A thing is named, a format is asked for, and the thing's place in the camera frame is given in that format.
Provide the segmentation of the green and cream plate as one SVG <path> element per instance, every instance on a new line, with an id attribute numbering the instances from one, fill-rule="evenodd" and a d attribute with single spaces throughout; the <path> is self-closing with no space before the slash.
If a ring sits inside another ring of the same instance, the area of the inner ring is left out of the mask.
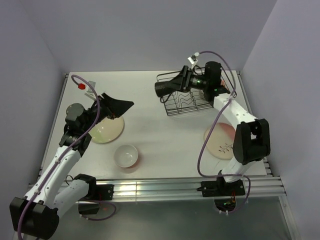
<path id="1" fill-rule="evenodd" d="M 96 144 L 112 142 L 122 134 L 124 126 L 122 116 L 115 119 L 105 118 L 90 130 L 91 141 Z"/>

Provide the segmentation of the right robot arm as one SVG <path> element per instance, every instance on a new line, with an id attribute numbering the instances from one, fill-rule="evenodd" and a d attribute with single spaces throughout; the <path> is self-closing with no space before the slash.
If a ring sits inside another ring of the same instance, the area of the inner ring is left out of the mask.
<path id="1" fill-rule="evenodd" d="M 224 116 L 235 129 L 233 158 L 218 173 L 220 180 L 216 183 L 217 191 L 227 195 L 234 188 L 233 182 L 243 178 L 252 164 L 270 154 L 271 145 L 268 121 L 256 118 L 235 101 L 235 93 L 222 84 L 222 71 L 222 65 L 215 61 L 207 62 L 201 75 L 185 65 L 174 78 L 156 82 L 154 87 L 159 98 L 174 92 L 201 90 L 205 101 L 219 111 L 217 116 Z"/>

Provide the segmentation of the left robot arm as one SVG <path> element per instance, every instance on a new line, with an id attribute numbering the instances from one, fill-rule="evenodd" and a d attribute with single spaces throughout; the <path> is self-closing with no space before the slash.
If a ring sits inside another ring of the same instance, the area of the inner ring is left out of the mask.
<path id="1" fill-rule="evenodd" d="M 106 118 L 120 118 L 133 105 L 132 101 L 102 93 L 88 109 L 80 103 L 68 106 L 63 136 L 51 163 L 31 189 L 22 198 L 15 197 L 9 205 L 18 239 L 23 235 L 50 239 L 62 216 L 75 202 L 96 197 L 97 180 L 90 175 L 78 174 L 68 187 L 63 190 L 60 187 L 87 150 L 92 139 L 89 131 Z"/>

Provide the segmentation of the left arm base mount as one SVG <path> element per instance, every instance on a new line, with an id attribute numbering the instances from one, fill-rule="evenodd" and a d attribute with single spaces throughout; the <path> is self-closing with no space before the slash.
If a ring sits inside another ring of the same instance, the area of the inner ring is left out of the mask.
<path id="1" fill-rule="evenodd" d="M 98 184 L 91 196 L 85 196 L 78 202 L 78 213 L 81 215 L 96 215 L 102 203 L 113 199 L 113 184 Z"/>

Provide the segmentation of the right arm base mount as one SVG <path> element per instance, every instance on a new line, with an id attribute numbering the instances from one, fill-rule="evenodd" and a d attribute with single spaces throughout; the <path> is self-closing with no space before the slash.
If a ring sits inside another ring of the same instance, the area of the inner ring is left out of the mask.
<path id="1" fill-rule="evenodd" d="M 242 180 L 228 183 L 223 177 L 213 181 L 202 181 L 196 190 L 201 192 L 204 198 L 226 197 L 214 201 L 216 208 L 222 212 L 233 211 L 237 205 L 236 197 L 244 196 L 246 193 Z"/>

